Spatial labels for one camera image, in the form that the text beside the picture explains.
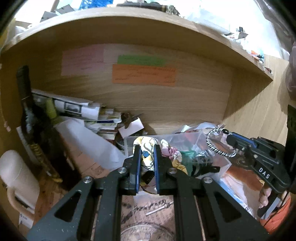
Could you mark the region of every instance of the yellow label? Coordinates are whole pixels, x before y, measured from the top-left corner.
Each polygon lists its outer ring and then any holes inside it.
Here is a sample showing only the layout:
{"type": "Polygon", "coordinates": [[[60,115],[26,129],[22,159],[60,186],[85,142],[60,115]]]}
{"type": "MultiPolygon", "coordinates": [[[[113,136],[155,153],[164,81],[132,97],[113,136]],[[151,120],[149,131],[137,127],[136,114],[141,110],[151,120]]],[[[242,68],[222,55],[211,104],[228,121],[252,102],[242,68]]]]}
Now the yellow label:
{"type": "Polygon", "coordinates": [[[53,168],[50,161],[47,159],[45,154],[43,153],[41,147],[38,144],[29,145],[31,150],[34,152],[37,160],[40,162],[41,166],[45,170],[45,172],[52,177],[53,181],[57,183],[61,183],[63,179],[60,178],[59,173],[53,168]]]}

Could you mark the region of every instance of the paper stack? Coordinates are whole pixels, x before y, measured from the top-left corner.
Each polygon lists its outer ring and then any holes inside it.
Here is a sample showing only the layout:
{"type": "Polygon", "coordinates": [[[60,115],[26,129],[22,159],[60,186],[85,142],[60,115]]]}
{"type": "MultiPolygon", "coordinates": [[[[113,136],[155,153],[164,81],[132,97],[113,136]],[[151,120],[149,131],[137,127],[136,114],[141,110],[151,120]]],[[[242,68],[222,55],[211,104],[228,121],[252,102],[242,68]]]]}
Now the paper stack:
{"type": "Polygon", "coordinates": [[[38,106],[45,109],[47,113],[55,112],[51,117],[51,119],[55,118],[54,124],[73,118],[78,122],[83,121],[86,128],[99,136],[107,140],[115,139],[117,124],[122,121],[120,112],[86,99],[61,96],[36,89],[32,89],[32,93],[38,106]],[[48,110],[50,98],[53,104],[48,110]]]}
{"type": "Polygon", "coordinates": [[[102,109],[97,121],[84,120],[85,127],[107,140],[114,140],[117,124],[121,122],[121,113],[113,109],[102,109]]]}

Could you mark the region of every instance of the human hand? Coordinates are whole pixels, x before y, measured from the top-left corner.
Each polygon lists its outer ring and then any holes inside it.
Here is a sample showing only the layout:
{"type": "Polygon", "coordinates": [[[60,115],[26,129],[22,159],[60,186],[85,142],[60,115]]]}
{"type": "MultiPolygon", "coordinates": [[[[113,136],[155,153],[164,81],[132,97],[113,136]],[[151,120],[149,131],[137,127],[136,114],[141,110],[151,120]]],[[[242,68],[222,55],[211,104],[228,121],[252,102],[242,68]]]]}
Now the human hand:
{"type": "MultiPolygon", "coordinates": [[[[260,202],[259,208],[262,208],[268,205],[268,197],[270,196],[270,194],[271,194],[271,188],[268,186],[267,183],[265,183],[262,189],[260,190],[260,194],[259,194],[259,202],[260,202]]],[[[283,202],[284,202],[283,206],[286,204],[286,202],[290,197],[290,193],[287,195],[286,199],[284,200],[286,194],[287,194],[287,191],[284,191],[281,196],[281,201],[278,203],[277,207],[280,207],[283,202]]]]}

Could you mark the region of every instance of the wooden board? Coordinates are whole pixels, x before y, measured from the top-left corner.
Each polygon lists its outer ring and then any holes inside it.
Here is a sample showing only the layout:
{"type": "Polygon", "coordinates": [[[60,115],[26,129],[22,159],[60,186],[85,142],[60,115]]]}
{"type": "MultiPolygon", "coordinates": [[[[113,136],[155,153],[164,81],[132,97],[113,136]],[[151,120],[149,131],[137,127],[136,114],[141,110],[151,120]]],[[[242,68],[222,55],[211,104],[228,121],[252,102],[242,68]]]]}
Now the wooden board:
{"type": "Polygon", "coordinates": [[[264,59],[265,66],[274,73],[274,81],[258,81],[252,73],[237,71],[223,122],[230,131],[285,145],[290,102],[285,77],[289,62],[272,56],[264,59]]]}
{"type": "Polygon", "coordinates": [[[184,124],[223,119],[233,68],[193,54],[150,46],[104,44],[103,66],[96,73],[61,76],[62,50],[30,53],[22,49],[1,56],[3,116],[12,130],[20,125],[21,105],[15,73],[28,64],[33,88],[98,101],[119,111],[143,113],[151,134],[168,134],[184,124]],[[176,69],[175,87],[112,83],[112,66],[119,55],[156,56],[176,69]]]}
{"type": "Polygon", "coordinates": [[[272,77],[238,43],[215,30],[175,15],[133,7],[94,8],[56,16],[16,36],[4,52],[97,43],[166,47],[272,77]]]}

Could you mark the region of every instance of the orange fabric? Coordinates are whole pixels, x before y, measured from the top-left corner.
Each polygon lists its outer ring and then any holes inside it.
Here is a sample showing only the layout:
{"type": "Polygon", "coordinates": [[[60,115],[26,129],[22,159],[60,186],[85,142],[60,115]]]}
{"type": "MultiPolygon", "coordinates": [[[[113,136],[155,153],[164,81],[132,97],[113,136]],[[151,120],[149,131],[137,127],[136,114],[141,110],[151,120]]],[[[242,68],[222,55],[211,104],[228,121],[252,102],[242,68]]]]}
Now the orange fabric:
{"type": "MultiPolygon", "coordinates": [[[[282,223],[284,218],[287,216],[289,212],[289,207],[291,204],[291,197],[289,197],[286,204],[277,212],[277,214],[265,225],[265,229],[268,231],[269,234],[272,234],[282,223]]],[[[260,219],[260,223],[263,226],[267,220],[260,219]]]]}

